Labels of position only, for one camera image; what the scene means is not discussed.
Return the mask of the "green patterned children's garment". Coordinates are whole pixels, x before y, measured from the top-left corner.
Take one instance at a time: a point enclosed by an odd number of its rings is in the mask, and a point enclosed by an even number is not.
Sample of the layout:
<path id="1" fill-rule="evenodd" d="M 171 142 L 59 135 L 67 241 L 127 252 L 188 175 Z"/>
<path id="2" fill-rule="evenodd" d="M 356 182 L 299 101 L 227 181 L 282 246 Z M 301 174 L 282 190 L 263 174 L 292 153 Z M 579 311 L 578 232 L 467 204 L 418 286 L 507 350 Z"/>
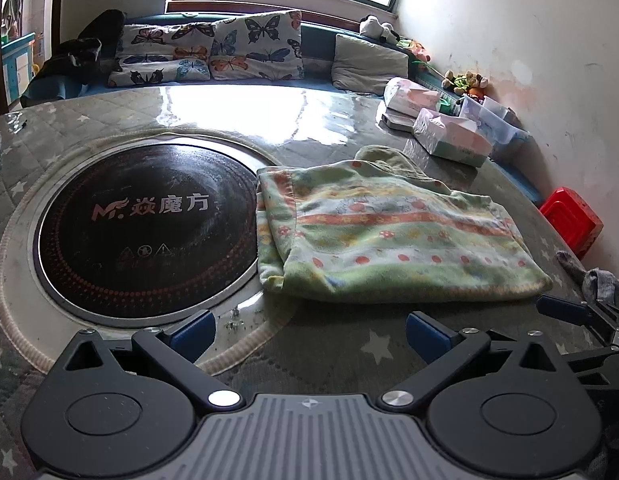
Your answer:
<path id="1" fill-rule="evenodd" d="M 267 292 L 390 304 L 519 300 L 551 287 L 503 206 L 448 188 L 395 148 L 257 177 Z"/>

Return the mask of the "grey knitted sock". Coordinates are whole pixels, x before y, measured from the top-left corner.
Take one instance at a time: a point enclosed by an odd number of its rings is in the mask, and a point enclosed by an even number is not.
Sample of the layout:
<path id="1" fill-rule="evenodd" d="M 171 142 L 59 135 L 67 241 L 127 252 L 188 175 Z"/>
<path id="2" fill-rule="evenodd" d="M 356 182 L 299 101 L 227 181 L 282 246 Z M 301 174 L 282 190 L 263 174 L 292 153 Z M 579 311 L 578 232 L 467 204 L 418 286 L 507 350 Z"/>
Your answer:
<path id="1" fill-rule="evenodd" d="M 571 252 L 558 250 L 556 259 L 563 270 L 579 286 L 587 304 L 600 304 L 619 312 L 619 279 L 600 268 L 586 270 Z"/>

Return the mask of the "red plastic stool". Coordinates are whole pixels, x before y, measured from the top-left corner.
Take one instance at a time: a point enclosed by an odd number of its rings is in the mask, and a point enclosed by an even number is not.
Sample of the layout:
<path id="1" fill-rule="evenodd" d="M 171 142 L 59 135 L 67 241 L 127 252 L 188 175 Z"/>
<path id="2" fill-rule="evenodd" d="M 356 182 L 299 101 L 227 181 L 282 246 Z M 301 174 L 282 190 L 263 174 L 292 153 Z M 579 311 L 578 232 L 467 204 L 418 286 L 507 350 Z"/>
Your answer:
<path id="1" fill-rule="evenodd" d="M 603 230 L 603 222 L 579 193 L 556 188 L 541 205 L 548 220 L 575 256 L 582 259 Z"/>

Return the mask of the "round black induction cooktop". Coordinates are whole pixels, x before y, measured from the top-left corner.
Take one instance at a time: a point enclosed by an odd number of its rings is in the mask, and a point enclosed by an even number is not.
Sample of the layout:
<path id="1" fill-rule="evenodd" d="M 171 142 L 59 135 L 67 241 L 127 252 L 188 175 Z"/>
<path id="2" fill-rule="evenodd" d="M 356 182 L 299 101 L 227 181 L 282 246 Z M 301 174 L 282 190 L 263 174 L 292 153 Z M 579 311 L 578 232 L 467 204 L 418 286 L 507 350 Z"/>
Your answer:
<path id="1" fill-rule="evenodd" d="M 89 158 L 37 222 L 41 285 L 76 318 L 110 327 L 217 306 L 256 273 L 257 171 L 267 164 L 238 143 L 185 138 Z"/>

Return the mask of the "clear plastic storage box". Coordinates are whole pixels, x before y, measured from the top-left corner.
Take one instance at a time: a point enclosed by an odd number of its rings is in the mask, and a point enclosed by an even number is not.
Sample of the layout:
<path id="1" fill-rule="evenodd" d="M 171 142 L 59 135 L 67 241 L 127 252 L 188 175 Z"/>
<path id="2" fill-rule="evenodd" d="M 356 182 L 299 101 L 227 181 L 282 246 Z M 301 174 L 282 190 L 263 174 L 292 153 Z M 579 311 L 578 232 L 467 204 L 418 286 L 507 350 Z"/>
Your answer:
<path id="1" fill-rule="evenodd" d="M 485 136 L 493 148 L 505 148 L 510 144 L 527 141 L 530 137 L 525 130 L 509 124 L 471 96 L 463 98 L 459 116 L 475 122 L 477 132 Z"/>

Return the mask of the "blue sofa bench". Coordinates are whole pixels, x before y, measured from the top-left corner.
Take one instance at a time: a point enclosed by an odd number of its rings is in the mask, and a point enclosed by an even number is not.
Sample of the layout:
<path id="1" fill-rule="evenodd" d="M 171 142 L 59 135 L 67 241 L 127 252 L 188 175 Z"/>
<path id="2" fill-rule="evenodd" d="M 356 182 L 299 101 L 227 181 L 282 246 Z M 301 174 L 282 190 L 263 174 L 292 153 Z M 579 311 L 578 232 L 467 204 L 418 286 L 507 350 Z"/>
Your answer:
<path id="1" fill-rule="evenodd" d="M 89 94 L 110 91 L 108 84 L 111 74 L 118 74 L 127 55 L 123 44 L 114 44 L 113 37 L 126 25 L 142 28 L 176 27 L 188 24 L 201 24 L 210 27 L 213 21 L 227 18 L 213 13 L 166 13 L 140 18 L 123 18 L 123 12 L 108 10 L 95 18 L 79 35 L 82 39 L 96 38 L 101 41 L 101 51 L 96 61 L 91 60 L 84 70 L 76 66 L 70 55 L 78 50 L 76 40 L 68 40 L 59 45 L 54 58 L 42 66 L 20 97 L 24 107 L 44 102 L 54 102 L 88 96 Z M 356 32 L 320 24 L 310 20 L 300 25 L 300 55 L 304 63 L 304 77 L 292 81 L 300 88 L 333 91 L 331 66 L 335 55 L 337 36 L 342 34 L 359 38 Z"/>

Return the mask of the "yellow green plush toys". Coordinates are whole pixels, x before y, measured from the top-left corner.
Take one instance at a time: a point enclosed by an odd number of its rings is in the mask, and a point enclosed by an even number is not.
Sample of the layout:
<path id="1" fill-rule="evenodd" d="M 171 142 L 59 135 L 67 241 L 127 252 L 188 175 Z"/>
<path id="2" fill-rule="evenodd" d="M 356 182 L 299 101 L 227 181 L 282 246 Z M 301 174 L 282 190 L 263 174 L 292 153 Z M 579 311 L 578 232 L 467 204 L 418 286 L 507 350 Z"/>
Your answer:
<path id="1" fill-rule="evenodd" d="M 441 81 L 441 86 L 444 90 L 453 92 L 456 96 L 469 96 L 475 101 L 482 101 L 489 86 L 489 80 L 480 73 L 474 73 L 471 70 L 459 74 L 447 70 Z"/>

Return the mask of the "butterfly pillow left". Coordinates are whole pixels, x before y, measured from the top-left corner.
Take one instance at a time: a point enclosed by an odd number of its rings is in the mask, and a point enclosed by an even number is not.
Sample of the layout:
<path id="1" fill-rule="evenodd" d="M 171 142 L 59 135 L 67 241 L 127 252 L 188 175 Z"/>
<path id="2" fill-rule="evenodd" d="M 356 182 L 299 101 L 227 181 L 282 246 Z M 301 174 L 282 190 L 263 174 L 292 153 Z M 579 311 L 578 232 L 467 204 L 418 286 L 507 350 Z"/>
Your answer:
<path id="1" fill-rule="evenodd" d="M 209 81 L 213 42 L 213 26 L 204 22 L 125 25 L 108 88 Z"/>

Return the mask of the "butterfly pillow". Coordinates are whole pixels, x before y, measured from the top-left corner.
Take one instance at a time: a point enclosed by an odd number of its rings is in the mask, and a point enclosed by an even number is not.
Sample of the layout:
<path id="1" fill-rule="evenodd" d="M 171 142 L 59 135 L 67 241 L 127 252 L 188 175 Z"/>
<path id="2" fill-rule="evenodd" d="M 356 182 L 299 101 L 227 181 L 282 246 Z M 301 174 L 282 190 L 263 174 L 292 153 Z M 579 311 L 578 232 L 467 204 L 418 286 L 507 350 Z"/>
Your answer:
<path id="1" fill-rule="evenodd" d="M 210 73 L 216 80 L 304 78 L 302 11 L 226 18 L 213 24 Z"/>
<path id="2" fill-rule="evenodd" d="M 209 81 L 213 42 L 213 26 L 204 22 L 125 25 L 108 88 Z"/>

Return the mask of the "grey cushion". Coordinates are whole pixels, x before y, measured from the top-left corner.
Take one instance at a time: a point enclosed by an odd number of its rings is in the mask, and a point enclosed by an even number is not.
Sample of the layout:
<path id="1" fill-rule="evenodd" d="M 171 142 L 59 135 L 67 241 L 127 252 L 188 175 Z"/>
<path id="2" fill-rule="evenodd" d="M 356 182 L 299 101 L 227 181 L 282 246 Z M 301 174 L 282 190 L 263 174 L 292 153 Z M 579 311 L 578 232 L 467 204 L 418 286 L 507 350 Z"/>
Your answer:
<path id="1" fill-rule="evenodd" d="M 335 88 L 382 96 L 387 83 L 408 78 L 408 55 L 353 36 L 335 37 L 331 67 Z"/>

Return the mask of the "black clothing pile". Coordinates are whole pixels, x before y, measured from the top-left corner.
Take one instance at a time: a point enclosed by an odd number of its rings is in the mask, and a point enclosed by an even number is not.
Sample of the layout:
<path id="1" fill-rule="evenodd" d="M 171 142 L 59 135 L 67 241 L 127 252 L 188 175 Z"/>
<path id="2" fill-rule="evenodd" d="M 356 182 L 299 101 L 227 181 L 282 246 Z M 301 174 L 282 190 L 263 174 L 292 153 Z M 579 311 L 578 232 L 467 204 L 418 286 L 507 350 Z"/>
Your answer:
<path id="1" fill-rule="evenodd" d="M 83 96 L 111 72 L 126 21 L 121 10 L 105 10 L 77 38 L 61 42 L 20 97 L 23 108 Z"/>

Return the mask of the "butterfly pillow right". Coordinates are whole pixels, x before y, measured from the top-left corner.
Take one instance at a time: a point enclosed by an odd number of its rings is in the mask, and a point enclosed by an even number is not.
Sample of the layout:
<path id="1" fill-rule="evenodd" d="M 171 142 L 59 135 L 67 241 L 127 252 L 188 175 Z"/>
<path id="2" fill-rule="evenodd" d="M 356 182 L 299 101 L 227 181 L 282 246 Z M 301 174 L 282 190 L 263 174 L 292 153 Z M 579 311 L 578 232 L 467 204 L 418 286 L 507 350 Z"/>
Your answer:
<path id="1" fill-rule="evenodd" d="M 302 11 L 226 18 L 213 24 L 210 73 L 216 80 L 304 78 Z"/>

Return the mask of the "light blue cabinet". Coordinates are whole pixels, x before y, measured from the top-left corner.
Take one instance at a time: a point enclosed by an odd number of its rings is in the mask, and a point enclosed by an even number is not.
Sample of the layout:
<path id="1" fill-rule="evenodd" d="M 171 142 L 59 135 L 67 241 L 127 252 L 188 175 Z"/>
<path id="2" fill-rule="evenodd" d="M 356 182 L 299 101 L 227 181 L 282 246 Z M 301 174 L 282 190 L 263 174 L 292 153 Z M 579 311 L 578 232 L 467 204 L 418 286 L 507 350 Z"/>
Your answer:
<path id="1" fill-rule="evenodd" d="M 1 47 L 2 72 L 6 102 L 11 107 L 18 102 L 34 76 L 35 34 L 30 32 Z"/>

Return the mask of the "white plush toy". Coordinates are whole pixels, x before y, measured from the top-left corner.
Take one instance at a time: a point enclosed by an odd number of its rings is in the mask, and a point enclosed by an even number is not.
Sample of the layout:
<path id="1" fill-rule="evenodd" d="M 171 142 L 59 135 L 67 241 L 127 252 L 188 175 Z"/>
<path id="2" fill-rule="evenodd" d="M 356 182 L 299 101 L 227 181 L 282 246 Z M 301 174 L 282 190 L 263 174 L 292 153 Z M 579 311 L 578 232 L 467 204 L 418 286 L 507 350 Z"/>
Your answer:
<path id="1" fill-rule="evenodd" d="M 379 44 L 390 44 L 396 46 L 401 36 L 395 32 L 391 23 L 381 23 L 375 15 L 368 15 L 359 23 L 359 33 L 361 36 L 378 41 Z"/>

